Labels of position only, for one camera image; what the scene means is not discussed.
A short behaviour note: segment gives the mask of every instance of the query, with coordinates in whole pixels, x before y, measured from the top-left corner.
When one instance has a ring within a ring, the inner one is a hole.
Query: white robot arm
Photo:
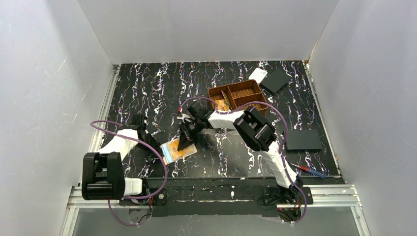
[[[227,128],[236,130],[234,126],[234,122],[241,118],[244,115],[244,111],[238,111],[231,114],[222,114],[222,113],[212,113],[209,118],[208,122],[212,126],[213,129],[218,128]],[[278,142],[273,141],[269,145],[269,150],[261,150],[259,151],[262,155],[263,159],[267,162],[269,168],[272,170],[273,175],[275,176],[276,182],[279,186],[290,188],[291,182],[289,181],[287,175],[285,174],[284,165],[282,163],[281,154],[278,152]],[[297,174],[289,168],[288,163],[285,163],[286,168],[288,168],[288,173],[290,174],[290,178],[295,180],[297,178]]]
[[[194,120],[185,120],[180,124],[181,136],[178,150],[182,150],[197,141],[196,134],[203,128],[227,128],[237,130],[246,145],[254,151],[259,151],[269,168],[272,170],[277,184],[285,189],[290,189],[289,197],[295,196],[297,191],[292,188],[292,182],[302,187],[302,181],[297,174],[289,168],[285,161],[288,175],[285,172],[283,158],[278,151],[278,142],[274,134],[275,129],[255,108],[249,107],[245,111],[233,113],[208,111],[205,108],[189,107],[187,109]]]
[[[117,132],[130,138],[142,140],[158,150],[158,143],[146,133],[145,117],[133,116],[132,123]],[[125,178],[122,161],[138,142],[121,138],[113,139],[98,152],[90,152],[83,160],[82,195],[86,200],[122,199],[142,193],[140,178]]]

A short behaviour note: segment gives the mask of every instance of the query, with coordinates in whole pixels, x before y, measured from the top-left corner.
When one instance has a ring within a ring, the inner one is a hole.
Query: white wall
[[[310,60],[372,235],[415,235],[417,2],[340,0]]]
[[[59,235],[112,65],[76,0],[0,6],[0,235]]]
[[[113,64],[309,59],[338,0],[78,0]]]

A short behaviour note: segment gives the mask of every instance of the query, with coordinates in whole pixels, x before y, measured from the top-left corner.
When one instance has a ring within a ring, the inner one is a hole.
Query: black marbled surface
[[[317,129],[321,136],[323,150],[286,153],[287,160],[326,175],[338,175],[301,61],[122,64],[108,120],[126,124],[132,114],[146,114],[147,130],[165,143],[179,137],[175,113],[186,98],[207,96],[211,87],[247,80],[257,67],[268,74],[283,69],[292,77],[275,96],[264,91],[265,97],[286,118],[289,129]],[[276,133],[281,134],[283,127],[278,116],[269,109],[266,117],[275,125]],[[108,129],[114,131],[115,127],[109,125]],[[105,136],[103,145],[110,139]],[[262,156],[247,148],[237,131],[203,130],[196,147],[198,153],[168,165],[169,177],[272,176]],[[138,147],[123,162],[127,177],[162,177],[161,165],[158,159],[146,159]]]

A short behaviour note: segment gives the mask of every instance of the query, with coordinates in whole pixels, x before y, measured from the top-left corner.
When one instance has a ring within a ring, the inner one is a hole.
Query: purple cable
[[[162,166],[164,167],[164,172],[165,172],[165,176],[164,176],[164,182],[162,183],[162,185],[158,188],[158,190],[156,190],[155,192],[153,192],[153,193],[151,193],[151,194],[149,194],[149,195],[146,195],[146,196],[140,196],[140,197],[132,197],[132,196],[127,196],[126,198],[128,198],[128,199],[147,199],[147,198],[151,198],[151,197],[153,197],[153,196],[155,196],[156,194],[158,194],[164,187],[165,187],[165,185],[167,184],[167,180],[168,180],[168,169],[167,169],[167,166],[165,165],[165,163],[164,163],[164,159],[162,158],[162,156],[158,153],[158,151],[157,150],[155,150],[151,145],[149,145],[149,144],[147,144],[147,143],[145,143],[145,142],[143,142],[143,141],[141,141],[141,140],[139,140],[139,139],[135,139],[135,138],[131,138],[131,137],[127,137],[127,136],[125,136],[125,135],[121,135],[121,134],[117,134],[116,132],[112,132],[112,131],[110,131],[110,130],[107,130],[107,129],[102,129],[102,128],[100,128],[100,127],[97,127],[97,126],[95,126],[94,124],[95,123],[99,123],[99,122],[105,122],[105,123],[111,123],[111,124],[115,124],[115,125],[117,125],[117,126],[123,126],[122,124],[119,124],[119,123],[116,123],[116,122],[114,122],[114,121],[109,121],[109,120],[96,120],[96,121],[93,121],[93,122],[91,122],[90,123],[90,125],[92,126],[92,127],[94,127],[94,128],[96,128],[96,129],[98,129],[98,130],[100,130],[100,131],[103,131],[103,132],[105,132],[105,133],[108,133],[108,134],[113,134],[114,136],[118,136],[118,137],[121,137],[121,138],[124,138],[124,139],[129,139],[129,140],[133,140],[133,141],[135,141],[135,142],[138,142],[138,143],[140,143],[140,144],[142,144],[142,145],[144,145],[145,147],[147,147],[147,148],[149,148],[151,151],[153,151],[153,153],[155,153],[156,154],[156,156],[159,158],[159,160],[162,162]]]
[[[211,101],[211,102],[213,102],[214,104],[216,104],[216,106],[215,106],[215,108],[217,108],[217,103],[214,101],[214,100],[212,100],[212,99],[210,99],[210,98],[206,98],[206,97],[191,97],[191,98],[188,98],[188,99],[186,99],[182,104],[181,104],[181,108],[184,106],[184,104],[185,103],[187,103],[189,100],[192,100],[192,99],[196,99],[196,98],[201,98],[201,99],[205,99],[205,100],[208,100],[208,101]],[[236,108],[236,109],[234,109],[233,111],[231,111],[231,112],[227,112],[227,113],[224,113],[224,114],[230,114],[230,113],[233,113],[233,112],[235,112],[235,111],[238,111],[238,110],[240,110],[240,109],[242,109],[242,108],[244,108],[245,106],[248,106],[248,105],[251,105],[251,104],[261,104],[261,105],[265,105],[265,106],[268,106],[268,107],[270,107],[272,110],[274,110],[274,112],[276,112],[277,114],[278,114],[278,116],[281,118],[281,120],[282,120],[282,122],[284,123],[284,138],[283,138],[283,140],[282,140],[282,142],[279,144],[279,147],[278,147],[278,152],[281,154],[281,159],[282,159],[282,163],[283,163],[283,165],[284,165],[284,170],[285,170],[285,174],[287,175],[287,178],[288,178],[288,180],[290,181],[290,183],[301,193],[301,195],[302,195],[302,198],[303,198],[303,200],[304,200],[304,211],[303,211],[303,213],[301,214],[301,217],[298,219],[298,220],[296,220],[296,221],[294,221],[295,223],[298,223],[301,219],[303,219],[304,218],[304,216],[305,216],[305,213],[307,212],[307,199],[306,199],[306,196],[305,196],[305,194],[304,194],[304,192],[297,186],[297,185],[295,185],[294,184],[294,182],[293,182],[293,180],[291,179],[291,177],[290,177],[290,174],[288,173],[288,170],[287,170],[287,166],[286,166],[286,164],[285,164],[285,158],[284,158],[284,155],[282,154],[282,149],[283,149],[283,146],[284,146],[284,143],[286,142],[286,140],[287,140],[287,137],[288,137],[288,126],[287,126],[287,122],[285,121],[285,119],[284,119],[284,117],[282,116],[282,114],[278,111],[278,109],[276,109],[275,107],[273,107],[271,104],[269,104],[269,103],[266,103],[266,102],[259,102],[259,101],[253,101],[253,102],[248,102],[248,103],[246,103],[246,104],[243,104],[243,105],[241,105],[240,107],[238,107],[238,108]],[[108,133],[108,134],[113,134],[113,135],[115,135],[115,136],[119,136],[119,137],[121,137],[121,138],[125,138],[125,139],[129,139],[129,140],[133,140],[133,141],[136,141],[136,142],[138,142],[138,143],[140,143],[140,144],[142,144],[142,145],[144,145],[144,146],[146,146],[147,148],[149,148],[150,150],[152,150],[157,156],[158,156],[158,158],[161,160],[161,162],[162,163],[164,163],[164,160],[162,159],[162,157],[161,157],[161,155],[154,149],[154,148],[152,148],[150,145],[148,145],[147,143],[145,143],[145,142],[143,142],[143,141],[140,141],[140,140],[138,140],[138,139],[134,139],[134,138],[130,138],[130,137],[127,137],[127,136],[125,136],[125,135],[118,135],[116,132],[112,132],[112,131],[109,131],[109,130],[106,130],[106,129],[102,129],[102,128],[99,128],[99,127],[97,127],[97,126],[95,126],[95,125],[93,125],[93,124],[95,124],[95,123],[98,123],[98,122],[106,122],[106,123],[111,123],[111,124],[115,124],[115,125],[117,125],[117,126],[123,126],[122,124],[119,124],[119,123],[117,123],[117,122],[114,122],[114,121],[109,121],[109,120],[97,120],[97,121],[93,121],[93,122],[91,122],[90,123],[90,125],[92,126],[92,127],[94,127],[94,128],[96,128],[96,129],[98,129],[98,130],[100,130],[100,131],[103,131],[103,132],[105,132],[105,133]],[[153,192],[152,194],[149,194],[149,195],[146,195],[146,196],[142,196],[142,197],[127,197],[127,198],[130,198],[130,199],[146,199],[146,198],[150,198],[150,197],[152,197],[152,196],[154,196],[154,195],[156,195],[157,193],[159,193],[164,187],[165,187],[165,185],[166,185],[166,183],[167,183],[167,179],[168,179],[168,170],[167,170],[167,167],[166,167],[166,165],[163,165],[163,167],[164,167],[164,171],[165,171],[165,178],[164,178],[164,182],[162,183],[162,185],[161,185],[161,187],[157,190],[157,191],[155,191],[155,192]],[[147,219],[147,220],[145,220],[144,222],[141,222],[140,224],[128,224],[128,223],[125,223],[125,222],[123,222],[123,221],[121,221],[119,218],[117,218],[117,216],[114,214],[114,212],[113,212],[113,210],[112,210],[112,208],[111,208],[111,206],[110,206],[110,201],[108,201],[108,204],[109,204],[109,209],[110,209],[110,212],[111,212],[111,214],[112,214],[112,216],[119,222],[119,223],[121,223],[121,224],[123,224],[123,225],[126,225],[126,226],[138,226],[138,225],[141,225],[141,224],[143,224],[143,223],[145,223],[145,222],[147,222],[148,220],[149,220],[149,218]]]
[[[145,221],[142,221],[142,222],[139,222],[139,223],[136,223],[136,224],[129,224],[129,223],[123,222],[122,220],[120,220],[116,216],[115,212],[113,211],[112,206],[110,204],[110,200],[107,200],[107,204],[109,205],[110,213],[112,214],[113,218],[115,218],[117,220],[117,222],[121,223],[122,225],[126,225],[126,226],[140,226],[140,225],[142,225],[143,223],[147,222],[150,219],[150,217],[149,217]]]
[[[220,113],[220,114],[229,114],[229,113],[233,113],[234,111],[231,111],[231,112],[225,112],[225,111],[221,111],[221,110],[218,110],[217,109],[217,107],[219,106],[213,99],[210,99],[210,98],[207,98],[207,97],[191,97],[191,98],[187,98],[182,104],[181,104],[181,106],[180,106],[180,108],[182,109],[182,107],[189,101],[189,100],[193,100],[193,99],[196,99],[196,98],[201,98],[201,99],[205,99],[205,100],[208,100],[208,101],[210,101],[210,102],[212,102],[212,103],[214,103],[216,106],[214,107],[214,110],[217,112],[217,113]]]
[[[155,196],[156,194],[158,194],[164,187],[165,187],[165,185],[166,185],[166,183],[167,183],[167,180],[168,180],[168,169],[167,169],[167,166],[165,165],[165,163],[164,163],[164,160],[162,159],[162,156],[152,147],[152,146],[150,146],[149,144],[147,144],[147,143],[145,143],[145,142],[143,142],[143,141],[141,141],[141,140],[139,140],[139,139],[135,139],[135,138],[131,138],[131,137],[127,137],[127,136],[125,136],[125,135],[118,135],[116,132],[112,132],[112,131],[110,131],[110,130],[107,130],[107,129],[103,129],[103,128],[100,128],[100,127],[97,127],[97,126],[95,126],[94,124],[95,123],[99,123],[99,122],[105,122],[105,123],[111,123],[111,124],[114,124],[114,125],[117,125],[117,126],[123,126],[122,124],[119,124],[119,123],[117,123],[117,122],[114,122],[114,121],[109,121],[109,120],[96,120],[96,121],[93,121],[93,122],[91,122],[90,123],[90,125],[92,126],[92,127],[94,127],[94,128],[96,128],[96,129],[98,129],[98,130],[100,130],[100,131],[103,131],[103,132],[105,132],[105,133],[108,133],[108,134],[112,134],[112,135],[114,135],[114,136],[119,136],[119,137],[121,137],[121,138],[124,138],[124,139],[129,139],[129,140],[133,140],[133,141],[135,141],[135,142],[138,142],[138,143],[140,143],[140,144],[142,144],[142,145],[144,145],[145,147],[147,147],[147,148],[149,148],[151,151],[153,151],[155,154],[156,154],[156,156],[159,158],[159,160],[162,162],[162,166],[164,167],[164,172],[165,172],[165,176],[164,176],[164,182],[162,183],[162,185],[159,187],[159,189],[158,190],[156,190],[155,192],[153,192],[153,193],[151,193],[151,194],[149,194],[149,195],[146,195],[146,196],[141,196],[141,197],[132,197],[132,196],[127,196],[126,198],[129,198],[129,199],[146,199],[146,198],[151,198],[152,196]],[[116,219],[119,223],[121,223],[122,225],[126,225],[126,226],[139,226],[139,225],[141,225],[141,224],[143,224],[143,223],[145,223],[145,222],[147,222],[149,219],[150,219],[150,217],[148,218],[148,219],[146,219],[145,221],[143,221],[143,222],[140,222],[140,223],[137,223],[137,224],[129,224],[129,223],[126,223],[126,222],[123,222],[122,220],[120,220],[117,216],[116,216],[116,214],[114,213],[114,211],[113,211],[113,209],[112,209],[112,207],[111,207],[111,205],[110,205],[110,200],[108,200],[107,201],[107,203],[108,203],[108,205],[109,205],[109,210],[110,210],[110,213],[112,214],[112,216],[113,216],[113,218],[114,219]]]
[[[192,99],[195,99],[195,98],[201,98],[201,99],[205,99],[205,100],[208,100],[208,101],[210,101],[210,102],[213,102],[213,103],[215,103],[216,104],[216,107],[215,108],[217,108],[217,103],[214,101],[214,100],[212,100],[212,99],[210,99],[210,98],[206,98],[206,97],[191,97],[191,98],[188,98],[188,99],[186,99],[182,104],[181,104],[181,108],[184,106],[184,104],[186,103],[186,102],[188,102],[189,100],[192,100]],[[307,212],[307,199],[306,199],[306,197],[305,197],[305,194],[304,194],[304,192],[301,190],[301,188],[299,188],[297,185],[295,185],[295,183],[293,182],[293,180],[291,179],[291,177],[290,177],[290,174],[288,173],[288,170],[287,170],[287,166],[286,166],[286,164],[285,164],[285,158],[284,158],[284,155],[282,154],[282,149],[283,149],[283,147],[284,147],[284,143],[287,141],[287,137],[288,137],[288,126],[287,126],[287,122],[285,121],[285,119],[284,119],[284,117],[282,116],[282,114],[279,112],[279,110],[278,109],[276,109],[275,107],[273,107],[271,104],[269,104],[269,103],[266,103],[266,102],[259,102],[259,101],[253,101],[253,102],[248,102],[248,103],[246,103],[246,104],[243,104],[243,105],[241,105],[240,107],[238,107],[238,108],[236,108],[236,109],[234,109],[233,111],[231,111],[231,112],[227,112],[227,113],[223,113],[223,114],[231,114],[231,113],[233,113],[233,112],[236,112],[236,111],[239,111],[240,109],[242,109],[242,108],[244,108],[244,107],[246,107],[246,106],[248,106],[248,105],[251,105],[251,104],[261,104],[261,105],[265,105],[265,106],[268,106],[268,107],[270,107],[274,112],[276,112],[277,114],[278,114],[278,116],[281,118],[281,120],[282,120],[282,122],[284,123],[284,138],[283,138],[283,140],[280,142],[280,144],[279,144],[279,146],[278,146],[278,152],[281,154],[281,159],[282,159],[282,163],[283,163],[283,165],[284,165],[284,170],[285,170],[285,174],[287,175],[287,178],[288,178],[288,180],[290,181],[290,183],[298,190],[298,191],[300,191],[300,193],[301,193],[301,195],[302,195],[302,198],[303,198],[303,200],[304,200],[304,211],[302,212],[302,214],[301,214],[301,217],[298,219],[298,220],[296,220],[296,221],[294,221],[295,223],[297,223],[297,222],[299,222],[302,218],[304,218],[304,216],[305,216],[305,213]]]

